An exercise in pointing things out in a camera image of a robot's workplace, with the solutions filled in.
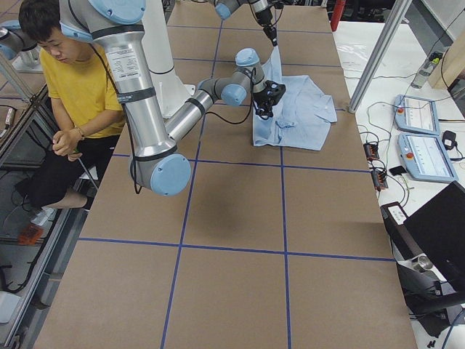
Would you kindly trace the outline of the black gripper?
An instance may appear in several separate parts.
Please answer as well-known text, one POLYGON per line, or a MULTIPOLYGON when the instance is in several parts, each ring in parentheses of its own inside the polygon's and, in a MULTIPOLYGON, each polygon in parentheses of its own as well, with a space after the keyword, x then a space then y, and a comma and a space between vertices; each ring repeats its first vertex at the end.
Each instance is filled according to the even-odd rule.
POLYGON ((277 29, 273 21, 272 9, 282 9, 283 5, 256 5, 256 21, 269 36, 272 45, 278 45, 277 29))
POLYGON ((266 80, 264 89, 253 93, 255 115, 261 119, 273 117, 273 107, 277 105, 286 92, 285 84, 266 80))

